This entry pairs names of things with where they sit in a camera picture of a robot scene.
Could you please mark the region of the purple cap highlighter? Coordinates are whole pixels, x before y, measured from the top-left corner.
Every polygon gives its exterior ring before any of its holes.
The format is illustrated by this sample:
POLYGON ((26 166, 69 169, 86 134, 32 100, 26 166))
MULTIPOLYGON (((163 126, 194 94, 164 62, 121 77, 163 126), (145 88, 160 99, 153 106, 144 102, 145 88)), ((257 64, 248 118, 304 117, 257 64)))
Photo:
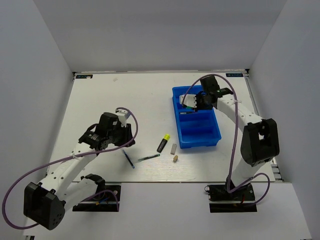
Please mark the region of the purple cap highlighter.
POLYGON ((184 111, 184 112, 180 112, 179 115, 190 115, 190 114, 197 114, 197 112, 195 111, 184 111))

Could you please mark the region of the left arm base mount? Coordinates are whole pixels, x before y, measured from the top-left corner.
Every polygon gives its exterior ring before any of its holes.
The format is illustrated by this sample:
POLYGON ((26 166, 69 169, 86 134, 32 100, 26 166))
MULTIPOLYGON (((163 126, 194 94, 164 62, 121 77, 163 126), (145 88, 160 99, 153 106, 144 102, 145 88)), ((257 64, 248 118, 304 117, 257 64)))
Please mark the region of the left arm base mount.
POLYGON ((105 185, 107 192, 101 193, 87 201, 81 202, 72 208, 73 212, 116 213, 120 209, 120 184, 105 185))

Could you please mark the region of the grey eraser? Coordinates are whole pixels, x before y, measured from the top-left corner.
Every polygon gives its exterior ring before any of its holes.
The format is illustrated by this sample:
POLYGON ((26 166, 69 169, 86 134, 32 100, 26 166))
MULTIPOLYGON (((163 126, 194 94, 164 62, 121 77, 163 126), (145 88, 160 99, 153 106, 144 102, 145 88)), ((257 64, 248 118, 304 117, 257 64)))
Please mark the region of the grey eraser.
POLYGON ((177 150, 177 144, 173 143, 172 147, 171 147, 171 150, 170 150, 170 154, 171 155, 175 155, 176 150, 177 150))

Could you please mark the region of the blue pen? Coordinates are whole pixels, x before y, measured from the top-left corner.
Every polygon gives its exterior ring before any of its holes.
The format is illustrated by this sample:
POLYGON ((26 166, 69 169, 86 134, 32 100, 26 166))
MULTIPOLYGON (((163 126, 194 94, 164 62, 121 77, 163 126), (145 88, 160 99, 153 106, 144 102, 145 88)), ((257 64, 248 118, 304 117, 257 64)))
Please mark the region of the blue pen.
POLYGON ((125 150, 122 149, 122 153, 124 154, 124 156, 126 157, 127 161, 129 162, 130 166, 135 169, 135 166, 133 164, 133 162, 131 161, 130 157, 128 156, 128 154, 125 152, 125 150))

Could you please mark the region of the green pen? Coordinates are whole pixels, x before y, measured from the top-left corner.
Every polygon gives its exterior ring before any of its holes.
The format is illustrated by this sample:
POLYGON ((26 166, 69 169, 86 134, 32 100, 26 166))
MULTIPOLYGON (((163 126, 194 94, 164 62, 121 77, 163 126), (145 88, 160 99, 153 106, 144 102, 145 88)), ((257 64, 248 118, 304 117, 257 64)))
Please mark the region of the green pen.
POLYGON ((154 158, 157 158, 157 157, 160 157, 160 154, 159 154, 159 153, 158 153, 158 154, 154 154, 154 155, 150 155, 150 156, 146 156, 146 157, 139 158, 137 161, 138 161, 138 162, 142 162, 142 161, 154 159, 154 158))

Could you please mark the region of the yellow cap highlighter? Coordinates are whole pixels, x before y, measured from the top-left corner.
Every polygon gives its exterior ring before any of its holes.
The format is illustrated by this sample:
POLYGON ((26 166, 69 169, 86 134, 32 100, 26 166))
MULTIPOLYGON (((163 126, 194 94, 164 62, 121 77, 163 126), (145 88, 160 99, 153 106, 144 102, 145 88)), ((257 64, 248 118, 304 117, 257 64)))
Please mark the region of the yellow cap highlighter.
POLYGON ((168 143, 169 139, 170 139, 170 135, 169 134, 165 134, 164 137, 162 138, 159 146, 157 147, 157 152, 161 153, 163 151, 163 149, 165 148, 166 144, 168 143))

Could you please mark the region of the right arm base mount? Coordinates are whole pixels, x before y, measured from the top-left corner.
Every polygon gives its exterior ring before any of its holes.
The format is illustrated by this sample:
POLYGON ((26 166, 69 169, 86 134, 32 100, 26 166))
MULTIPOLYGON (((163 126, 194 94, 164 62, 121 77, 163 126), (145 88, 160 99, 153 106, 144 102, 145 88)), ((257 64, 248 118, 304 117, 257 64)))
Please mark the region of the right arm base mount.
POLYGON ((228 193, 223 184, 207 185, 204 191, 208 194, 210 213, 255 213, 256 197, 251 184, 228 193))

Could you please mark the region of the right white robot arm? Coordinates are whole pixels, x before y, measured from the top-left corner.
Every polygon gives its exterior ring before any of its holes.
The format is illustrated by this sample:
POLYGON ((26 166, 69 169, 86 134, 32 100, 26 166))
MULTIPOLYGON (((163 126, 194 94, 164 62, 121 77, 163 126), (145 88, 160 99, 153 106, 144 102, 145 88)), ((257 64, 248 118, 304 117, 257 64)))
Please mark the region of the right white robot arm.
POLYGON ((258 173, 261 167, 280 153, 277 123, 245 107, 225 77, 213 73, 197 81, 204 91, 203 102, 225 114, 235 124, 225 192, 236 200, 243 195, 244 186, 262 175, 258 173))

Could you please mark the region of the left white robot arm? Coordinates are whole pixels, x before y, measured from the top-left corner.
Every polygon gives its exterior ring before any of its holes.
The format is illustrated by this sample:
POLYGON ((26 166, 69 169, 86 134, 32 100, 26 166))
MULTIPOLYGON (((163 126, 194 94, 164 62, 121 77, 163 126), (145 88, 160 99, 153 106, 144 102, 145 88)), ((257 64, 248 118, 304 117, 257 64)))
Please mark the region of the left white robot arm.
POLYGON ((99 154, 108 151, 110 144, 115 149, 135 144, 136 134, 127 123, 133 113, 119 107, 115 113, 104 112, 78 139, 68 160, 38 183, 29 183, 24 189, 23 214, 47 230, 55 229, 65 213, 86 199, 99 200, 105 196, 105 180, 96 174, 83 176, 75 185, 74 179, 99 154))

